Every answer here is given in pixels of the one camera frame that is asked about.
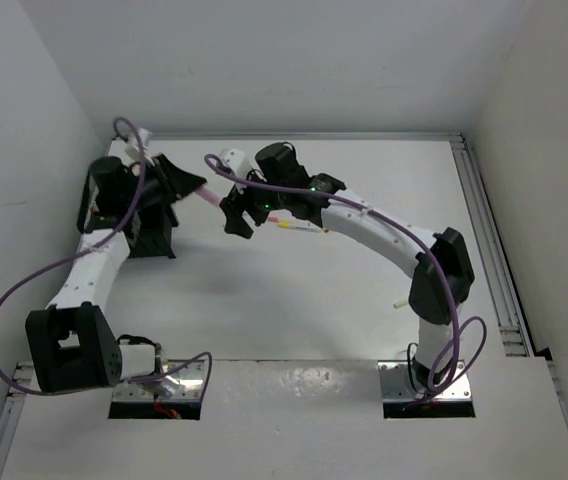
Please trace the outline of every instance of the white floor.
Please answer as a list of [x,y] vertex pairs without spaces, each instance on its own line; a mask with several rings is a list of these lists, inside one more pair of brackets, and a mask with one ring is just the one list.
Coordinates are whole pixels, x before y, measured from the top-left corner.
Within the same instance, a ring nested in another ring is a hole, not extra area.
[[[223,147],[268,141],[157,141],[176,165],[230,184],[202,163]],[[467,239],[476,282],[463,318],[489,324],[470,375],[477,418],[384,420],[378,359],[417,339],[408,279],[335,233],[261,227],[225,235],[200,198],[177,206],[177,259],[127,262],[107,318],[116,334],[159,340],[169,355],[212,351],[202,420],[107,420],[110,392],[28,398],[4,479],[568,480],[568,434],[541,359],[504,356],[488,285],[447,142],[296,141],[310,173],[341,178],[376,206]],[[121,154],[121,144],[112,152]],[[478,332],[464,338],[466,358]],[[256,363],[226,360],[291,360]]]

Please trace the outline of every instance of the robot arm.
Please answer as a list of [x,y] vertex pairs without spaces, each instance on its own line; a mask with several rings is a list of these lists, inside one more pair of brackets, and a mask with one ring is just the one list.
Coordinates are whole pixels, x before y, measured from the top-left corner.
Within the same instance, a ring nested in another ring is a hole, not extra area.
[[[379,215],[369,215],[368,211],[373,210],[373,207],[347,188],[342,181],[324,173],[309,176],[306,169],[297,162],[296,151],[292,145],[269,145],[258,152],[255,159],[259,170],[254,168],[246,154],[239,150],[225,150],[220,156],[222,168],[226,172],[253,182],[253,186],[236,183],[220,203],[227,220],[225,231],[250,238],[253,231],[246,222],[244,213],[247,213],[256,225],[261,225],[271,211],[285,209],[295,218],[353,238],[397,265],[412,279],[409,304],[420,318],[419,343],[414,365],[418,382],[427,385],[430,368],[451,340],[452,329],[444,287],[421,247],[397,228],[382,222]],[[257,184],[263,184],[267,188],[259,188]],[[325,197],[272,191],[268,186],[339,194],[340,198],[350,200],[359,208]],[[375,212],[410,230],[434,254],[444,270],[459,309],[462,302],[468,298],[475,279],[462,235],[452,228],[436,234],[377,209]],[[434,372],[435,383],[439,383],[448,371],[451,356],[449,350],[439,364],[441,367]]]
[[[78,251],[105,239],[124,218],[138,183],[139,155],[132,145],[127,154],[132,161],[103,157],[89,167],[77,220],[82,234]],[[126,259],[175,258],[171,235],[178,220],[172,205],[206,180],[180,170],[164,155],[153,157],[145,171],[139,203],[124,229],[101,248],[76,259],[58,294],[26,319],[35,373],[45,393],[113,386],[122,377],[155,368],[152,345],[118,344],[104,316],[106,302]]]

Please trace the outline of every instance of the black bracket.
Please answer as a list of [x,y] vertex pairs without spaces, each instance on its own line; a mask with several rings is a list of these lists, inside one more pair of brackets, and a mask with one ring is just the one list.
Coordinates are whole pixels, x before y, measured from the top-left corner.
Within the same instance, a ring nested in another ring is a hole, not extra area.
[[[437,241],[431,247],[431,252],[444,270],[455,305],[459,305],[468,298],[475,281],[464,237],[457,230],[447,228],[444,233],[436,234],[435,238]],[[413,273],[408,302],[413,311],[427,322],[448,325],[451,315],[435,267],[425,254],[420,253],[417,258],[419,263]]]
[[[112,387],[122,374],[122,354],[100,307],[88,302],[76,308],[32,311],[26,336],[40,389],[68,393]],[[79,345],[60,341],[77,334]]]

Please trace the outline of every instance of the white enclosure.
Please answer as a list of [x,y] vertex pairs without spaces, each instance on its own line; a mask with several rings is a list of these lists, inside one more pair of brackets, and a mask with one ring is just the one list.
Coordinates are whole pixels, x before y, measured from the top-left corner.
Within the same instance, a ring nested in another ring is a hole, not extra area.
[[[150,150],[207,174],[205,153],[234,147],[254,154],[273,140],[166,140]],[[295,145],[310,172],[329,172],[416,225],[451,225],[466,237],[477,279],[463,317],[480,314],[489,325],[470,374],[476,418],[383,418],[377,360],[403,358],[417,338],[415,314],[392,309],[409,286],[399,269],[336,233],[266,224],[250,241],[226,235],[221,211],[193,195],[176,207],[177,258],[127,261],[107,318],[116,334],[160,340],[172,357],[213,352],[202,419],[109,420],[106,389],[29,397],[14,420],[3,480],[139,478],[149,471],[208,480],[389,472],[568,480],[568,432],[546,363],[505,356],[475,241],[478,224],[471,224],[451,144],[300,139]],[[111,148],[122,151],[120,142]],[[220,178],[209,184],[220,195],[230,186]],[[478,341],[477,330],[464,335],[464,358]],[[247,361],[264,359],[276,361]]]
[[[218,359],[205,417],[179,427],[194,438],[192,450],[179,453],[192,477],[568,479],[568,437],[545,362],[504,357],[504,349],[535,350],[520,335],[510,262],[535,346],[554,356],[568,412],[568,2],[0,0],[0,295],[76,247],[86,168],[104,153],[116,115],[182,139],[193,132],[474,132],[482,167],[480,178],[456,133],[443,142],[297,140],[309,168],[342,176],[418,225],[450,224],[477,241],[479,251],[469,243],[479,276],[463,317],[479,312],[491,331],[471,374],[478,417],[469,421],[380,419],[374,362],[402,355],[416,335],[410,309],[392,307],[409,285],[399,270],[335,234],[266,225],[246,242],[222,234],[221,213],[200,199],[178,206],[178,258],[125,264],[107,313],[116,333],[156,335],[176,356],[210,348]],[[201,155],[227,145],[166,138],[153,148],[200,173]],[[266,141],[233,140],[249,152]],[[211,183],[218,194],[227,191],[219,179]],[[300,265],[313,276],[300,279]],[[343,272],[358,281],[337,280]],[[24,319],[52,298],[65,273],[33,282],[4,306],[6,371],[29,358]],[[466,356],[477,340],[469,331]],[[301,363],[243,363],[255,358]],[[313,390],[307,377],[318,369],[338,391]],[[269,375],[289,383],[269,384]],[[317,396],[290,396],[296,376]],[[24,404],[5,403],[5,393],[0,381],[0,433],[8,419],[20,421],[5,478],[109,477],[133,459],[140,463],[120,476],[139,478],[160,457],[176,456],[173,444],[183,440],[169,425],[128,430],[107,422],[106,391],[29,399],[22,417]],[[229,438],[238,430],[254,436],[235,444]],[[98,458],[113,432],[130,435]],[[11,439],[0,438],[7,454]],[[159,448],[157,438],[164,439]],[[195,446],[224,451],[227,469],[204,462],[197,470]],[[66,447],[77,456],[59,454]],[[420,448],[432,463],[418,458]],[[322,457],[327,449],[343,461]],[[60,468],[43,460],[49,451]]]
[[553,354],[568,412],[568,2],[535,6],[475,145],[532,333]]
[[21,0],[98,130],[460,131],[531,0]]

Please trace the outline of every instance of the rectangular opening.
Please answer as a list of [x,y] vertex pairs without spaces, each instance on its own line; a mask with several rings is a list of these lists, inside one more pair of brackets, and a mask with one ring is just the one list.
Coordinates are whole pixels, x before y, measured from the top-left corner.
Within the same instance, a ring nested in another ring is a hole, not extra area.
[[[169,369],[183,361],[169,360]],[[204,385],[204,362],[193,362],[161,383],[142,386],[123,382],[113,388],[108,418],[139,420],[199,420],[202,413],[200,396]]]
[[[456,375],[464,369],[457,365]],[[448,389],[423,405],[409,405],[421,397],[413,390],[408,378],[406,360],[378,362],[384,418],[474,418],[471,386],[466,375]]]
[[[199,420],[201,404],[198,403],[171,403],[161,402],[163,411],[155,408],[153,402],[111,402],[108,418],[113,419],[140,419],[140,420]],[[170,412],[177,413],[172,417]]]

